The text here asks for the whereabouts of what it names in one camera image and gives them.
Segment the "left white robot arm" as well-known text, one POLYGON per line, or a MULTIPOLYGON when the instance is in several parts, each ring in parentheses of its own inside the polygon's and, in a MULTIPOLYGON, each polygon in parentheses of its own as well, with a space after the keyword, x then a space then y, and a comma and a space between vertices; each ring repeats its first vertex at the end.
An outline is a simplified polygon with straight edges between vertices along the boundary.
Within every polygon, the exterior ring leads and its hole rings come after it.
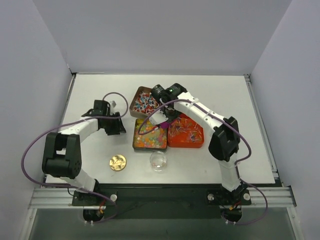
POLYGON ((91 206, 100 203, 102 193, 98 180, 82 169, 81 143, 101 129, 108 136, 126 133, 115 107, 115 101, 95 100, 93 108, 85 112, 77 123, 59 132, 50 132, 45 139, 43 173, 74 186, 84 193, 83 199, 91 206))

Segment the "beige tin with lollipops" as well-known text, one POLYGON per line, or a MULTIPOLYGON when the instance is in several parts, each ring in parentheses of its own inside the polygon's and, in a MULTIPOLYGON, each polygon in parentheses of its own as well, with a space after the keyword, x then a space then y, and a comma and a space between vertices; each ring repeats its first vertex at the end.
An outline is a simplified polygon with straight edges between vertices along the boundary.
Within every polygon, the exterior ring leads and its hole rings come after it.
POLYGON ((151 94, 151 88, 138 87, 129 106, 130 115, 134 118, 145 119, 160 105, 151 94))

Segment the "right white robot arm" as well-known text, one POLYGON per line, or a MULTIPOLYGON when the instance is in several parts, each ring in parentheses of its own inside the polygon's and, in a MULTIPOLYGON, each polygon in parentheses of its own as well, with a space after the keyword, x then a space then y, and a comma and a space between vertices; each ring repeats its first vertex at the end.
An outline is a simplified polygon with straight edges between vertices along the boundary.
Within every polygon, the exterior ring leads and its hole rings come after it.
POLYGON ((219 161, 223 187, 221 197, 227 204, 237 201, 245 189, 237 167, 239 144, 244 140, 239 133, 238 121, 232 116, 226 118, 215 113, 178 83, 166 89, 157 84, 151 95, 159 104, 149 117, 153 125, 168 128, 184 114, 203 128, 210 137, 209 153, 219 161))

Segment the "gold tin with star candies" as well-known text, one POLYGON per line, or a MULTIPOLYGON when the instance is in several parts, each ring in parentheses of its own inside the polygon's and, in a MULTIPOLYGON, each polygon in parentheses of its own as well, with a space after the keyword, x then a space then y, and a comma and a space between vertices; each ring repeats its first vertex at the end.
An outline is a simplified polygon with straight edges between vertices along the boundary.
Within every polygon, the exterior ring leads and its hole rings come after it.
POLYGON ((153 152, 161 151, 165 152, 168 147, 167 129, 155 129, 155 127, 147 121, 140 130, 141 133, 148 132, 150 133, 145 135, 140 135, 138 133, 139 127, 143 123, 143 119, 136 119, 134 125, 134 135, 132 147, 136 152, 153 152))

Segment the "purple plastic scoop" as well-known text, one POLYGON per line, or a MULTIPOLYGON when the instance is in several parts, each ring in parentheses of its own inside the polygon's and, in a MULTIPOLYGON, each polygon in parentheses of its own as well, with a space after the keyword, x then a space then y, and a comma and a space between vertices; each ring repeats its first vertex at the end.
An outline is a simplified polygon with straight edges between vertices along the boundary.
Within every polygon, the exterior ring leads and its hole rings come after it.
POLYGON ((162 129, 167 129, 167 128, 170 127, 170 123, 169 123, 169 122, 162 122, 162 123, 160 124, 160 127, 161 127, 162 129))

